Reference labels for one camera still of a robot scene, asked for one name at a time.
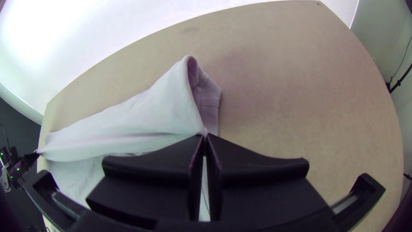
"black cable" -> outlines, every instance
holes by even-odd
[[[4,134],[5,134],[6,139],[7,139],[7,146],[9,147],[9,152],[11,153],[12,150],[10,149],[9,137],[7,136],[6,129],[4,128],[4,126],[1,123],[0,123],[0,126],[3,128]]]
[[[408,75],[409,71],[412,69],[412,64],[409,66],[408,70],[403,74],[403,76],[396,82],[396,84],[389,90],[389,93],[392,93],[398,86],[400,86],[400,83],[405,79],[405,77]]]
[[[408,180],[412,181],[412,177],[406,173],[403,173],[403,176],[406,177]]]
[[[394,79],[394,77],[395,77],[395,76],[396,76],[396,74],[398,73],[398,71],[399,71],[400,67],[402,66],[402,63],[403,63],[403,61],[405,60],[405,57],[406,57],[406,53],[408,52],[408,47],[409,47],[409,44],[411,43],[411,40],[412,40],[412,37],[409,39],[408,46],[406,46],[406,49],[405,49],[405,54],[403,54],[402,61],[400,62],[398,69],[396,69],[395,74],[391,76],[391,80],[389,81],[389,84],[391,84],[391,83],[392,83],[392,80]]]

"wooden table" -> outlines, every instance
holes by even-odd
[[[386,192],[355,231],[386,225],[402,189],[395,109],[365,48],[317,1],[227,9],[121,49],[49,102],[39,146],[47,132],[146,90],[184,55],[222,88],[222,138],[267,156],[306,158],[307,179],[328,204],[369,173]]]

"fabric fold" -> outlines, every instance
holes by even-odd
[[[150,89],[46,137],[36,152],[67,162],[108,153],[145,153],[195,134],[218,133],[220,88],[192,56]]]

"white wall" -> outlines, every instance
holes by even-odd
[[[7,0],[0,14],[0,82],[7,88],[0,97],[9,96],[34,120],[68,83],[138,39],[202,14],[267,1]],[[351,25],[357,0],[322,2]]]
[[[374,58],[385,82],[388,82],[401,63],[405,48],[412,37],[412,15],[406,2],[361,0],[351,29]],[[411,63],[412,42],[392,86]],[[404,171],[412,174],[412,71],[391,96],[402,131]],[[404,178],[403,194],[409,183]]]

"bright light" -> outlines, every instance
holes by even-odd
[[[63,37],[70,35],[72,26],[95,1],[11,1],[1,33],[23,60],[35,63],[53,52]]]

